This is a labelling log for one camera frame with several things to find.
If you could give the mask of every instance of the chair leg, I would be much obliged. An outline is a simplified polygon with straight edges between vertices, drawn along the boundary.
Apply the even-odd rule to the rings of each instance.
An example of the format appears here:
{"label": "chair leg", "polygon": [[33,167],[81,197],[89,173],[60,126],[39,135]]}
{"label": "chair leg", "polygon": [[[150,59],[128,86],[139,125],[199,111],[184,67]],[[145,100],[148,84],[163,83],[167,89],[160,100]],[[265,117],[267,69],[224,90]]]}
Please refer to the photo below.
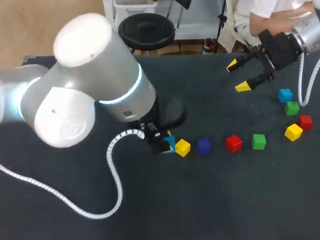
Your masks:
{"label": "chair leg", "polygon": [[[219,28],[218,28],[218,34],[216,36],[216,39],[218,40],[218,38],[220,37],[220,33],[221,33],[221,28],[223,28],[225,26],[225,22],[227,21],[227,17],[225,16],[225,10],[226,10],[226,5],[227,5],[227,1],[224,0],[223,1],[223,5],[222,5],[222,11],[221,14],[218,16],[219,18]],[[216,54],[218,50],[218,46],[215,47],[214,49],[214,53]]]}
{"label": "chair leg", "polygon": [[175,29],[174,33],[177,33],[178,30],[179,30],[179,28],[180,28],[181,19],[182,19],[182,13],[183,13],[183,12],[184,12],[184,7],[181,6],[178,24],[177,24],[177,26],[176,26],[176,29]]}
{"label": "chair leg", "polygon": [[170,1],[170,5],[169,5],[169,9],[168,9],[168,13],[166,15],[166,18],[168,19],[171,13],[171,9],[172,9],[172,5],[174,4],[174,0]]}

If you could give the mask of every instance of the human hand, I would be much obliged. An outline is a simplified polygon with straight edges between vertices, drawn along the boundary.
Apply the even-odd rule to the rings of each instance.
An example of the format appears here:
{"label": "human hand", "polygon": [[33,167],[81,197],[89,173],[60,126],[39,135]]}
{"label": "human hand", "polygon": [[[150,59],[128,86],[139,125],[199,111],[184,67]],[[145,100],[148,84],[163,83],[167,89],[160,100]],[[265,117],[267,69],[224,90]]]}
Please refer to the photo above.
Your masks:
{"label": "human hand", "polygon": [[312,1],[305,2],[300,8],[304,14],[313,13],[315,11],[315,7]]}

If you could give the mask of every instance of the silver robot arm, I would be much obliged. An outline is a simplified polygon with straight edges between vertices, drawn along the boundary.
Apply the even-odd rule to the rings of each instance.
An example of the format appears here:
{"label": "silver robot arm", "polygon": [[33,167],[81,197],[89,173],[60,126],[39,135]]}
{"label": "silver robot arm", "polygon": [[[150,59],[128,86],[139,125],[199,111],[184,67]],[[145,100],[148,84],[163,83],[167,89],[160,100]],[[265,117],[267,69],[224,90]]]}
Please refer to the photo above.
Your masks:
{"label": "silver robot arm", "polygon": [[320,0],[313,0],[315,12],[293,26],[292,34],[302,53],[312,54],[320,50]]}
{"label": "silver robot arm", "polygon": [[76,17],[58,33],[57,63],[48,70],[26,65],[0,72],[0,121],[25,121],[47,144],[82,141],[95,122],[98,101],[121,122],[146,116],[156,91],[106,18]]}

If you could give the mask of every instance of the black table surface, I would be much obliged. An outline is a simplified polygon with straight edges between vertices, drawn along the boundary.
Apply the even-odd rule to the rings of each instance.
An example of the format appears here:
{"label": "black table surface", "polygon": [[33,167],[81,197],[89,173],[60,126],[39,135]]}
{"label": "black table surface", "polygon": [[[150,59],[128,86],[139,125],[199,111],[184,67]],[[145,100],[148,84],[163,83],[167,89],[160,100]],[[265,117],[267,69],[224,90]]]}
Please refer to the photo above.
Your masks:
{"label": "black table surface", "polygon": [[[320,237],[320,84],[310,103],[314,126],[297,141],[285,136],[298,116],[286,116],[277,98],[290,88],[298,100],[296,62],[272,83],[252,92],[235,86],[262,71],[257,60],[236,72],[235,55],[139,57],[160,97],[181,95],[186,122],[172,130],[191,143],[186,157],[153,155],[130,136],[118,143],[113,160],[123,184],[120,209],[104,220],[84,218],[52,194],[0,172],[1,240],[313,240]],[[306,85],[319,56],[309,57]],[[52,66],[52,57],[27,63]],[[116,187],[106,164],[111,139],[126,129],[98,104],[91,134],[80,144],[53,148],[26,123],[0,125],[0,163],[56,188],[92,213],[110,210]],[[237,134],[242,150],[230,153],[226,138]],[[253,134],[265,134],[266,149],[252,150]],[[199,155],[196,142],[209,138],[212,153]]]}

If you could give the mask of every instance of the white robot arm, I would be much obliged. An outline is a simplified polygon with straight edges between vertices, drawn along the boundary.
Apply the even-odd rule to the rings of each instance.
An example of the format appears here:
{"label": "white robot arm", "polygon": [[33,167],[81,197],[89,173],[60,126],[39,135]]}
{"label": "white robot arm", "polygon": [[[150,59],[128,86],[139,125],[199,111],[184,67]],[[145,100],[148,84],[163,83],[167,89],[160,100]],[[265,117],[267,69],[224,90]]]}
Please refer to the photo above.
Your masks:
{"label": "white robot arm", "polygon": [[88,13],[67,23],[53,52],[57,63],[50,70],[26,65],[0,72],[0,122],[26,121],[44,142],[65,148],[90,133],[95,102],[138,129],[148,124],[161,131],[161,125],[167,128],[181,118],[159,123],[161,106],[153,85],[102,15]]}

